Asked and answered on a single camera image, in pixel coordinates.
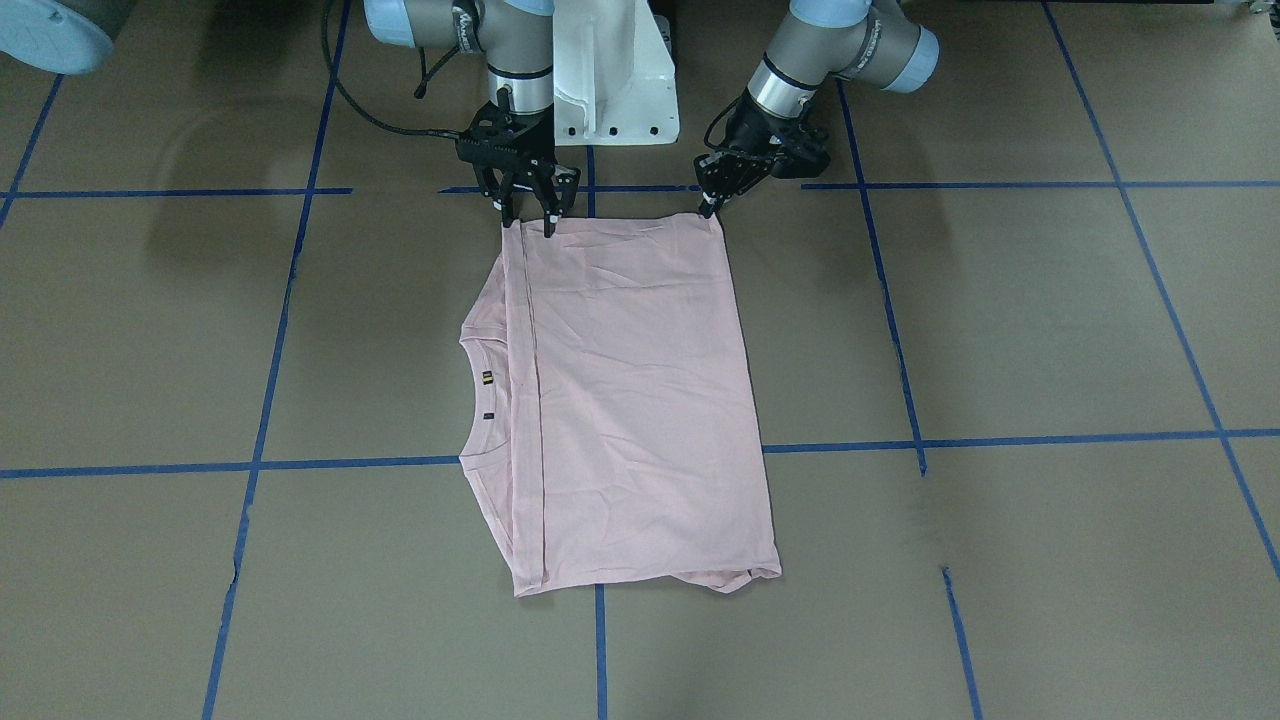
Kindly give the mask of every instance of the silver metal ring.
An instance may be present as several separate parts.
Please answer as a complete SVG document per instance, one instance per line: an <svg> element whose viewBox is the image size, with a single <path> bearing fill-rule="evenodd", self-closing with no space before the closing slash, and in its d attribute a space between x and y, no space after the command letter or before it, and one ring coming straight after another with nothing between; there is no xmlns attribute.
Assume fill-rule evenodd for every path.
<svg viewBox="0 0 1280 720"><path fill-rule="evenodd" d="M540 113L556 101L556 81L550 73L535 78L502 77L489 72L489 100L498 104L498 91L511 88L511 110L513 113Z"/></svg>
<svg viewBox="0 0 1280 720"><path fill-rule="evenodd" d="M773 74L773 70L763 60L755 68L751 81L746 83L746 90L756 105L780 118L800 117L805 102L813 99L814 92L817 92L796 87Z"/></svg>

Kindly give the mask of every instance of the black cable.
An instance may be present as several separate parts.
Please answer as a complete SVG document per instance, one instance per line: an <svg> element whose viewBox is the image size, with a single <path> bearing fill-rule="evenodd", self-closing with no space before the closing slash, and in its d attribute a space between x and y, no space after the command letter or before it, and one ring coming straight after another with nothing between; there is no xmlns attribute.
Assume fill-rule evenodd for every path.
<svg viewBox="0 0 1280 720"><path fill-rule="evenodd" d="M378 118L369 114L367 110L361 108L360 102L356 102L356 99L352 97L349 92L347 92L347 88L343 87L342 82L338 79L338 68L334 67L333 50L329 47L329 17L333 14L333 4L335 1L337 0L325 0L324 10L320 14L320 49L324 51L325 67L329 68L329 81L333 82L334 88L337 88L338 92L342 95L342 97L347 101L347 104L351 105L351 109L355 110L356 114L360 115L361 118L369 120L370 123L380 127L387 132L394 132L396 135L412 135L420 137L421 136L439 137L443 140L454 140L454 141L458 140L461 133L452 129L438 129L438 128L413 129L413 128L397 127L390 123L384 123L383 120L379 120ZM444 63L449 61L449 59L453 58L453 55L456 55L457 51L458 49L457 46L454 46L453 50L447 53L444 58L442 58L440 61L436 63L436 67L433 68L434 72L431 72L430 76L434 76L435 72L439 72L439 69L444 67ZM422 64L424 65L426 64L425 55ZM424 76L422 82L425 83L426 81L429 81L430 76Z"/></svg>
<svg viewBox="0 0 1280 720"><path fill-rule="evenodd" d="M737 104L739 104L740 100L741 100L741 96L735 97L732 102L730 102L728 105L726 105L724 109L721 110L718 115L716 115L716 119L712 120L712 124L707 126L707 132L703 133L703 145L705 145L707 147L714 150L716 152L723 152L726 155L732 155L735 158L742 158L744 160L751 160L751 161L755 161L755 163L769 163L769 161L773 160L772 155L756 155L754 152L748 152L745 150L739 150L739 149L731 147L728 145L723 145L723 143L717 145L717 143L712 142L712 131L716 129L716 126L718 126L719 122L722 119L724 119L724 115L727 115L730 113L730 110L732 110L733 108L737 108Z"/></svg>
<svg viewBox="0 0 1280 720"><path fill-rule="evenodd" d="M436 60L435 64L431 65L431 69L429 70L426 69L426 50L421 47L417 49L417 56L422 61L422 82L420 82L417 90L413 91L413 97L421 100L422 97L426 96L426 83L431 82L431 78L435 77L435 73L440 72L440 69L444 68L445 63L452 60L453 56L458 54L458 50L461 49L457 45L451 47L449 51L442 55L440 59Z"/></svg>

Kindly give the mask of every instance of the pink t-shirt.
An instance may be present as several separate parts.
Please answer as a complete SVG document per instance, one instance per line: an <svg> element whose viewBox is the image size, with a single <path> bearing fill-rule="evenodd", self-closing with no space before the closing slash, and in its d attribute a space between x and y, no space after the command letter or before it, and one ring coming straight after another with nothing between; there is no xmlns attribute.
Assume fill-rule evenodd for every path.
<svg viewBox="0 0 1280 720"><path fill-rule="evenodd" d="M517 597L781 574L717 220L517 222L461 342L462 468Z"/></svg>

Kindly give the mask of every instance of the blue tape line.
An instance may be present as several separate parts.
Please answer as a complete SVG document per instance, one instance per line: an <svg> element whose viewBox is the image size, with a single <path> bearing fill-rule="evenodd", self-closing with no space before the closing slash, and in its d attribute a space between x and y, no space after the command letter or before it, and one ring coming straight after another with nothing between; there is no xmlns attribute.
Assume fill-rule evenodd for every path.
<svg viewBox="0 0 1280 720"><path fill-rule="evenodd" d="M1147 259L1147 266L1151 269L1151 277L1156 281L1156 290L1160 291L1160 299L1165 304L1165 311L1169 313L1169 320L1172 323L1174 332L1178 334L1178 342L1183 346L1183 354L1187 356L1187 364L1190 365L1192 375L1194 375L1196 384L1201 391L1201 397L1204 400L1204 409L1208 410L1210 419L1213 421L1213 428L1217 430L1219 441L1222 445L1222 452L1226 454L1228 462L1231 465L1231 473L1235 475L1235 484L1240 488L1240 495L1244 497L1244 505L1248 507L1249 515L1253 518L1253 527L1257 529L1258 537L1262 539L1262 547L1266 548L1267 557L1271 560L1271 570L1275 573L1276 579L1280 579L1280 555L1276 553L1275 543L1271 541L1271 534L1267 532L1262 514L1258 511L1258 503L1253 498L1253 491L1249 489L1249 483L1244 478L1244 471L1240 470L1240 464L1235 457L1235 450L1231 448L1231 441L1226 433L1226 428L1222 425L1222 418L1219 415L1217 407L1213 405L1213 397L1208 392L1208 384L1204 382L1204 375L1201 372L1199 363L1196 360L1196 354L1192 352L1190 341L1187 338L1183 323L1178 318L1178 311L1174 309L1172 297L1169 295L1165 279L1160 274L1160 268L1156 264L1156 256L1152 254L1151 245L1147 242L1147 233L1143 231L1142 223L1138 220L1138 213L1134 210L1133 201L1129 199L1129 191L1125 188L1125 183L1120 178L1120 169L1116 167L1115 158L1111 155L1111 147L1107 145L1107 138L1102 135L1102 124L1098 123L1098 117L1093 111L1093 104L1089 102L1089 96L1084 92L1084 83L1080 82L1080 74L1076 72L1075 63L1071 60L1071 53L1066 49L1066 40L1064 40L1062 32L1057 27L1053 12L1050 9L1048 3L1042 1L1041 8L1044 10L1044 18L1048 20L1050 28L1053 31L1053 38L1057 41L1059 50L1062 53L1062 59L1066 61L1066 69L1071 73L1071 82L1075 83L1075 91L1080 95L1080 102L1084 104L1084 110L1089 115L1089 123L1093 126L1093 133L1097 136L1098 145L1102 147L1102 155L1106 158L1107 167L1111 168L1111 176L1115 178L1116 186L1120 190L1120 199L1124 201L1125 211L1129 214L1129 222L1133 224L1134 234L1138 236L1138 245L1142 246L1142 254Z"/></svg>
<svg viewBox="0 0 1280 720"><path fill-rule="evenodd" d="M1226 437L1280 437L1280 428L1240 428L1226 430Z"/></svg>
<svg viewBox="0 0 1280 720"><path fill-rule="evenodd" d="M347 40L347 20L351 18L351 0L342 5L342 19L338 22L338 40L334 44L333 64L334 76L342 64L342 51ZM320 173L320 155L324 151L325 132L329 128L329 111L333 109L333 77L329 78L329 87L325 92L324 108L320 110L320 127L316 128L315 149L311 152L311 173L307 177L307 193L302 201L302 214L298 218L298 233L293 242L293 258L289 261L289 277L284 284L284 301L280 306L280 320L275 331L275 348L271 354L271 369L266 378L266 391L262 397L262 418L257 428L257 438L253 442L253 462L262 461L262 451L266 447L266 429L271 418L271 402L275 398L275 383L280 374L280 356L284 352L284 334L289 327L289 301L293 296L293 281L298 274L298 256L302 254L303 241L307 233L307 222L311 217L311 202L315 197L316 178ZM227 597L223 601L223 618L218 629L218 642L214 646L214 661L209 669L209 687L205 691L205 707L202 720L212 720L214 706L218 702L218 684L223 673L223 659L227 655L227 637L230 633L232 612L236 609L236 592L239 588L241 568L244 561L244 544L248 539L250 509L253 506L253 497L257 493L259 470L250 470L248 482L244 486L244 503L241 507L239 528L236 533L236 551L232 555L234 574L230 585L227 588Z"/></svg>
<svg viewBox="0 0 1280 720"><path fill-rule="evenodd" d="M595 585L595 717L609 720L609 669L604 633L604 585Z"/></svg>
<svg viewBox="0 0 1280 720"><path fill-rule="evenodd" d="M595 217L595 146L586 146L586 217Z"/></svg>
<svg viewBox="0 0 1280 720"><path fill-rule="evenodd" d="M52 109L54 99L58 97L58 88L63 86L63 77L65 76L54 76L54 85L49 88L49 95L45 96L44 106L40 108L40 117L36 118L36 126L31 128L31 137L27 138L27 149L22 152L22 160L18 161L18 172L13 174L13 182L9 184L9 195L4 199L4 205L0 205L0 228L4 227L5 219L9 218L9 209L13 208L13 201L17 199L22 177L27 174L27 165L31 164L31 156L36 152L40 133L45 131L45 120L49 119L49 110Z"/></svg>
<svg viewBox="0 0 1280 720"><path fill-rule="evenodd" d="M243 473L252 462L179 462L173 465L102 465L93 468L14 468L0 469L0 479L101 478L110 475L173 475L179 473Z"/></svg>
<svg viewBox="0 0 1280 720"><path fill-rule="evenodd" d="M52 190L18 192L17 196L29 200L69 200L95 197L252 197L261 195L351 195L351 187L247 187L247 188L205 188L205 190Z"/></svg>
<svg viewBox="0 0 1280 720"><path fill-rule="evenodd" d="M960 605L956 602L955 588L951 585L951 568L942 566L942 582L947 588L947 605L951 606L951 625L956 632L956 644L960 647L960 662L964 665L964 683L969 688L969 707L973 708L973 720L982 720L982 700L978 697L978 680L973 674L973 657L969 655L969 638L964 632L964 620L960 618Z"/></svg>
<svg viewBox="0 0 1280 720"><path fill-rule="evenodd" d="M1280 187L1280 181L1124 181L1125 187Z"/></svg>
<svg viewBox="0 0 1280 720"><path fill-rule="evenodd" d="M1101 433L1082 436L1014 436L989 438L925 439L925 447L1015 447L1025 445L1096 445L1117 442L1160 442L1175 439L1217 439L1216 430L1172 430L1162 433Z"/></svg>
<svg viewBox="0 0 1280 720"><path fill-rule="evenodd" d="M232 555L232 582L227 585L223 598L223 615L218 623L218 641L214 643L214 661L209 667L209 685L205 688L205 707L202 720L212 720L214 705L218 702L218 683L223 676L223 659L227 657L227 638L232 630L232 612L236 609L236 592L239 589L239 574L244 561L244 543L248 541L248 510L257 493L257 470L251 470L244 486L244 503L241 505L241 520L236 530L236 552Z"/></svg>
<svg viewBox="0 0 1280 720"><path fill-rule="evenodd" d="M914 450L915 441L887 439L868 442L813 442L791 445L765 445L765 455L790 455L796 452L861 452L869 450Z"/></svg>
<svg viewBox="0 0 1280 720"><path fill-rule="evenodd" d="M911 439L915 442L915 457L920 464L920 475L924 475L929 464L924 456L924 443L920 438L920 421L915 414L915 400L911 397L911 379L906 372L906 355L902 352L902 340L897 332L897 318L893 315L893 299L888 291L888 275L884 273L884 258L881 255L879 236L876 232L876 218L872 215L870 196L867 195L867 176L863 174L863 159L858 152L858 136L854 133L854 117L849 110L849 99L845 96L844 81L836 83L840 94L840 110L845 117L845 133L849 136L849 152L854 159L854 173L858 176L859 193L863 201L863 218L867 220L867 234L872 243L872 255L876 259L876 277L879 278L881 293L884 297L884 318L888 322L888 334L893 340L893 351L897 354L897 372L902 380L902 401L906 404L906 419L911 424Z"/></svg>
<svg viewBox="0 0 1280 720"><path fill-rule="evenodd" d="M1280 428L1240 428L1226 430L1233 438L1280 437ZM1100 433L1078 436L1010 436L986 438L924 439L925 448L943 447L1009 447L1027 445L1092 445L1126 442L1161 442L1185 439L1216 439L1216 430L1170 430L1153 433ZM765 455L794 455L812 452L869 452L878 450L913 450L915 441L861 441L765 445ZM342 468L399 468L424 465L457 465L457 455L406 455L396 457L337 457L307 460L262 460L260 462L187 462L172 465L101 465L82 468L10 468L0 469L0 479L28 478L88 478L109 475L163 475L184 473L243 473L248 470L325 470Z"/></svg>
<svg viewBox="0 0 1280 720"><path fill-rule="evenodd" d="M1007 182L806 182L800 190L1042 190L1112 188L1110 181L1007 181Z"/></svg>
<svg viewBox="0 0 1280 720"><path fill-rule="evenodd" d="M588 182L580 186L579 192L701 192L700 184L594 184ZM480 188L474 184L454 184L436 191L436 195L480 195Z"/></svg>
<svg viewBox="0 0 1280 720"><path fill-rule="evenodd" d="M422 465L457 465L457 455L424 455L417 457L343 457L334 460L264 460L262 470L334 470L340 468L402 468Z"/></svg>

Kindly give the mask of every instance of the brown floor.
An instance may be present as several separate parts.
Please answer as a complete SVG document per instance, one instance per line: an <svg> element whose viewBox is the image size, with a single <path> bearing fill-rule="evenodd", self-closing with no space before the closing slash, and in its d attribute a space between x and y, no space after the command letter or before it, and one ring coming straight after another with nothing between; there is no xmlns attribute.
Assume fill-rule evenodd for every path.
<svg viewBox="0 0 1280 720"><path fill-rule="evenodd" d="M643 186L785 12L728 5L681 4L680 142L562 150L575 214L695 209ZM0 58L0 717L1280 716L1266 15L910 3L934 78L826 86L822 184L723 214L785 578L516 601L452 464L497 215L330 111L317 3L262 6ZM392 122L484 99L344 37Z"/></svg>

